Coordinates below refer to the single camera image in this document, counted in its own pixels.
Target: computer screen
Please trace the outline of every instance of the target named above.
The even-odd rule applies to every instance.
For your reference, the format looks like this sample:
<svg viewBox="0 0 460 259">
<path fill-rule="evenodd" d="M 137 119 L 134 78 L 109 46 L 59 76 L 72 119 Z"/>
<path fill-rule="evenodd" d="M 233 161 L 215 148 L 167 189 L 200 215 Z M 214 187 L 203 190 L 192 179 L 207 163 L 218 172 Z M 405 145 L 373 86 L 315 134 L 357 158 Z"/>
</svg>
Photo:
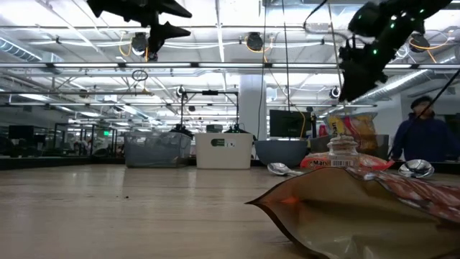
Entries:
<svg viewBox="0 0 460 259">
<path fill-rule="evenodd" d="M 305 126 L 302 136 L 305 137 L 307 130 L 311 130 L 311 113 L 302 112 L 305 115 Z M 303 117 L 300 112 L 270 110 L 270 137 L 300 137 Z"/>
</svg>

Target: table surface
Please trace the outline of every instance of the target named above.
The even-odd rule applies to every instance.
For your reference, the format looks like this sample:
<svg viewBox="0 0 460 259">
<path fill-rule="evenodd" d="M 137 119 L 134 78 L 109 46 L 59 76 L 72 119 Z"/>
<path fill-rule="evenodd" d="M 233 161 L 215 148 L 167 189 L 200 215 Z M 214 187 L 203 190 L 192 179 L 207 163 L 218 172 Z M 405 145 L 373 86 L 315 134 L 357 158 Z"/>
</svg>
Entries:
<svg viewBox="0 0 460 259">
<path fill-rule="evenodd" d="M 284 180 L 265 168 L 2 171 L 1 258 L 305 258 L 244 204 Z"/>
</svg>

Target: glass jar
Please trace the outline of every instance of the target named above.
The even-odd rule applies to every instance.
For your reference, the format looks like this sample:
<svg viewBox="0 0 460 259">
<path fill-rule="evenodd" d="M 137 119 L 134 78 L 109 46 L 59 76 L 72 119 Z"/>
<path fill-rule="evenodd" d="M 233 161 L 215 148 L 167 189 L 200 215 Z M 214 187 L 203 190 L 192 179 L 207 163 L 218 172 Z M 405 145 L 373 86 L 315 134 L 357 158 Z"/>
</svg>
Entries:
<svg viewBox="0 0 460 259">
<path fill-rule="evenodd" d="M 358 143 L 353 137 L 339 135 L 331 139 L 328 144 L 328 159 L 333 167 L 359 167 L 359 153 L 357 152 Z"/>
</svg>

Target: person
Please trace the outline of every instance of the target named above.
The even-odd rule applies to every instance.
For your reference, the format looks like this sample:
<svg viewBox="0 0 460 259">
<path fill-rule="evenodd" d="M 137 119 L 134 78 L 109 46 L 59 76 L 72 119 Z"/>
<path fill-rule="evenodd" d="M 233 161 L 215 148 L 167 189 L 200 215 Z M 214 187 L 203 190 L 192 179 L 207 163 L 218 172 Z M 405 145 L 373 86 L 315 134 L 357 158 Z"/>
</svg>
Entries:
<svg viewBox="0 0 460 259">
<path fill-rule="evenodd" d="M 413 113 L 409 114 L 409 119 L 402 122 L 396 132 L 393 160 L 399 160 L 403 150 L 406 161 L 423 159 L 443 162 L 447 155 L 455 155 L 456 158 L 460 156 L 460 141 L 446 123 L 434 118 L 432 107 L 423 112 L 431 102 L 431 97 L 422 96 L 410 105 Z"/>
</svg>

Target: column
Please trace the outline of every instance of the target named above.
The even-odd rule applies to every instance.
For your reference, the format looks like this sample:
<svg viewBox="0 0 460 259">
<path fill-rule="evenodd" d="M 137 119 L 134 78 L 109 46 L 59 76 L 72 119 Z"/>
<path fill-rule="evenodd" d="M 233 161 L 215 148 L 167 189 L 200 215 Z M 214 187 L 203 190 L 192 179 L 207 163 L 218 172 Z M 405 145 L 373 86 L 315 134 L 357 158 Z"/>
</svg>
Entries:
<svg viewBox="0 0 460 259">
<path fill-rule="evenodd" d="M 262 75 L 241 75 L 239 82 L 240 128 L 267 139 L 267 91 Z"/>
</svg>

